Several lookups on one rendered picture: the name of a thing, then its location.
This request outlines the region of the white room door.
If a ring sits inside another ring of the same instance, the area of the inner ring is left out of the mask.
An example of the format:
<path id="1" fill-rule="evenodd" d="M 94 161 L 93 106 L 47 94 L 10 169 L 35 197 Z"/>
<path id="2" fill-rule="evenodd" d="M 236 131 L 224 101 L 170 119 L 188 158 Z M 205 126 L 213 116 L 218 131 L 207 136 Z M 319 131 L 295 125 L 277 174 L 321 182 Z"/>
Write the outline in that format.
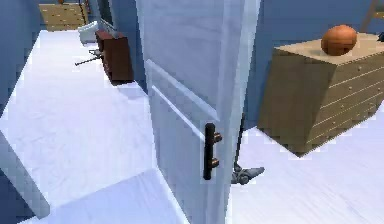
<path id="1" fill-rule="evenodd" d="M 190 224 L 226 224 L 261 0 L 138 0 L 157 166 Z M 222 140 L 203 178 L 205 125 Z"/>

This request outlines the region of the light wood dresser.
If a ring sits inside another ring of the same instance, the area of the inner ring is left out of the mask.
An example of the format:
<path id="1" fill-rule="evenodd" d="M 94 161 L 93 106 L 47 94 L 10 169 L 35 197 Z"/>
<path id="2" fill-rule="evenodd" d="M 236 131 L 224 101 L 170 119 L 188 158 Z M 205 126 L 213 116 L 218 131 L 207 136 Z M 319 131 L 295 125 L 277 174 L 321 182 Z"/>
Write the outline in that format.
<path id="1" fill-rule="evenodd" d="M 47 31 L 76 30 L 89 23 L 84 4 L 40 4 L 39 8 Z"/>

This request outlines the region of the orange ball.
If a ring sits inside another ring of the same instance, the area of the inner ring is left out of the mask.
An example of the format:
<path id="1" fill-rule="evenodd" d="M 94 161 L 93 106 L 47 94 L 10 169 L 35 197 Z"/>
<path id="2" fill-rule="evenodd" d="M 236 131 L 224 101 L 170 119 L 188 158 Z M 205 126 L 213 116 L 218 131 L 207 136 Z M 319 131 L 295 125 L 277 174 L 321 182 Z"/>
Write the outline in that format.
<path id="1" fill-rule="evenodd" d="M 341 56 L 352 50 L 357 42 L 357 32 L 350 26 L 330 28 L 321 39 L 321 49 L 330 56 Z"/>

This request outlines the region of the dark brown cabinet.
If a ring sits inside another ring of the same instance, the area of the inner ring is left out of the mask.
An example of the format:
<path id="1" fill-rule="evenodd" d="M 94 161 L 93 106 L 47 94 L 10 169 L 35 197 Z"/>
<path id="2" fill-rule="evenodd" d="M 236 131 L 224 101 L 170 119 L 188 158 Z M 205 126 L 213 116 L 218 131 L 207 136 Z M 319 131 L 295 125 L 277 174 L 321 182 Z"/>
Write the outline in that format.
<path id="1" fill-rule="evenodd" d="M 128 38 L 118 32 L 114 37 L 104 30 L 95 32 L 99 50 L 102 52 L 104 71 L 112 83 L 131 83 L 134 73 L 130 58 Z"/>

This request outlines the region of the tan chest of drawers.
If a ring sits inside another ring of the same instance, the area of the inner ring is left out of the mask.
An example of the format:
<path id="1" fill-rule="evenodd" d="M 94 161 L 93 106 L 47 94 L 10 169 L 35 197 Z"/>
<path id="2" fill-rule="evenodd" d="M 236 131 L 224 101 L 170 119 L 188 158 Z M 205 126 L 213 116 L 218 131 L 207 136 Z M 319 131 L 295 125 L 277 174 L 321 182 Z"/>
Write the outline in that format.
<path id="1" fill-rule="evenodd" d="M 318 40 L 273 50 L 257 128 L 301 157 L 373 116 L 384 101 L 384 42 L 357 35 L 345 55 Z"/>

